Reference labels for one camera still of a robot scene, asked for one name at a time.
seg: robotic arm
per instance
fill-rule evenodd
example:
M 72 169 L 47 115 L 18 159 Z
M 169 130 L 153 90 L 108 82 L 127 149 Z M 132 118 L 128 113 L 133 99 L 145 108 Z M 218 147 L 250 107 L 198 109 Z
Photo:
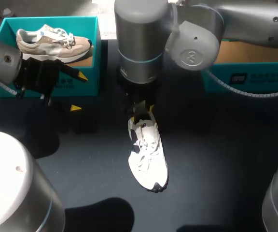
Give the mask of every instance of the robotic arm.
M 23 98 L 26 90 L 32 90 L 42 95 L 45 106 L 62 110 L 69 108 L 67 110 L 71 111 L 73 105 L 66 106 L 51 99 L 60 72 L 82 82 L 87 81 L 82 72 L 60 60 L 24 60 L 18 49 L 0 43 L 0 87 L 17 98 Z M 16 90 L 8 87 L 10 83 L 14 84 Z
M 278 48 L 278 0 L 116 0 L 120 71 L 146 84 L 160 75 L 167 51 L 182 68 L 204 70 L 222 38 Z

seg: shoe sole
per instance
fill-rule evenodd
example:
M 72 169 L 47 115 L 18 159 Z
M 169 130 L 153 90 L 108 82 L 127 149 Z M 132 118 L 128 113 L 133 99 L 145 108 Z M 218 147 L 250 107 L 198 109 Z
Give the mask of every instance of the shoe sole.
M 32 54 L 26 54 L 26 53 L 22 53 L 22 59 L 28 59 L 30 57 L 40 60 L 40 61 L 44 61 L 44 60 L 56 60 L 59 59 L 60 61 L 62 61 L 63 63 L 71 63 L 71 62 L 75 62 L 76 60 L 82 58 L 84 55 L 86 55 L 86 53 L 88 53 L 89 50 L 87 50 L 86 52 L 74 56 L 74 57 L 66 57 L 66 58 L 61 58 L 61 57 L 51 57 L 48 55 L 32 55 Z
M 146 190 L 148 192 L 153 192 L 153 193 L 159 193 L 159 192 L 163 192 L 165 189 L 167 189 L 167 185 L 168 185 L 168 180 L 169 180 L 169 176 L 167 178 L 167 181 L 165 183 L 165 185 L 163 187 L 161 187 L 157 182 L 154 184 L 153 189 L 147 189 Z

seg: shoelace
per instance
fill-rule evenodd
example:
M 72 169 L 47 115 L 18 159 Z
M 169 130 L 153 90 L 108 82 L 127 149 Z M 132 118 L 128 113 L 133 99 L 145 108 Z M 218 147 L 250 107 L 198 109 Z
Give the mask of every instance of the shoelace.
M 72 33 L 67 34 L 66 31 L 62 28 L 55 28 L 53 29 L 53 32 L 63 37 L 62 39 L 53 40 L 53 42 L 63 42 L 64 45 L 67 47 L 69 45 L 72 45 L 75 41 L 73 34 Z
M 138 170 L 142 172 L 147 172 L 152 159 L 158 157 L 158 142 L 147 141 L 144 137 L 137 140 L 136 145 L 139 146 L 140 161 L 138 162 Z

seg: beige sneaker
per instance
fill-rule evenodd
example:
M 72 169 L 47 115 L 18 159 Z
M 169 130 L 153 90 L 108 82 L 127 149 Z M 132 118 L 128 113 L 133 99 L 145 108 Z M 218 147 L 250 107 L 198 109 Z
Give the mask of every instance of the beige sneaker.
M 37 31 L 18 30 L 16 40 L 23 59 L 59 59 L 64 63 L 80 59 L 92 45 L 85 37 L 73 36 L 61 28 L 54 29 L 46 24 Z

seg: blue ring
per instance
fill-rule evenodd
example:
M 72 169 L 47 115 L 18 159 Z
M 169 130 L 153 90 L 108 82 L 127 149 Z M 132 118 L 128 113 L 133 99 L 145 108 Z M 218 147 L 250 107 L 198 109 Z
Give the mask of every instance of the blue ring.
M 123 56 L 124 59 L 127 59 L 127 60 L 130 61 L 130 62 L 138 63 L 138 64 L 150 63 L 150 62 L 152 62 L 152 61 L 158 59 L 158 58 L 163 54 L 163 52 L 162 52 L 162 53 L 159 54 L 157 57 L 155 57 L 155 58 L 153 58 L 153 59 L 150 59 L 150 60 L 136 61 L 136 60 L 132 60 L 132 59 L 129 59 L 129 58 L 127 58 L 126 56 L 124 56 L 124 55 L 120 52 L 120 50 L 119 50 L 119 53 L 121 54 L 121 56 Z
M 40 227 L 36 230 L 36 232 L 40 232 L 43 228 L 43 226 L 45 225 L 49 215 L 50 215 L 50 211 L 51 211 L 51 208 L 52 208 L 52 200 L 53 200 L 53 191 L 51 191 L 51 200 L 50 200 L 50 205 L 49 205 L 49 209 L 48 209 L 48 212 L 47 212 L 47 215 L 46 217 L 44 218 L 42 224 L 40 225 Z

